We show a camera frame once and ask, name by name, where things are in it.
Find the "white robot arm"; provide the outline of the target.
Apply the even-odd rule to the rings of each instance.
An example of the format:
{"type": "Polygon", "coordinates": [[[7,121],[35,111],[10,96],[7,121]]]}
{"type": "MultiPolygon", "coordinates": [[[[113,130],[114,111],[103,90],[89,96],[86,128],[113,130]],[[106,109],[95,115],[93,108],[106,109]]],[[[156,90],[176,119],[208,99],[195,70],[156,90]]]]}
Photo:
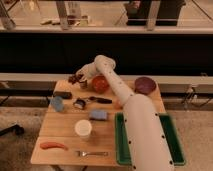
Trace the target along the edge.
{"type": "Polygon", "coordinates": [[[104,55],[85,64],[76,74],[90,79],[102,74],[123,107],[134,171],[174,171],[173,159],[152,100],[134,91],[114,72],[116,63],[104,55]]]}

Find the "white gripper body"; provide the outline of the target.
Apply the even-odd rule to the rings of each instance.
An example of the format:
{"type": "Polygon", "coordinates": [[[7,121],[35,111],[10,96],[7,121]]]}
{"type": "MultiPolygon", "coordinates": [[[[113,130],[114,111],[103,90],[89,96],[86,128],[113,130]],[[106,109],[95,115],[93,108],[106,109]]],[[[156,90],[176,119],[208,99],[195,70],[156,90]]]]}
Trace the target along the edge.
{"type": "Polygon", "coordinates": [[[97,69],[94,63],[86,64],[76,72],[81,75],[82,79],[90,79],[97,74],[97,69]]]}

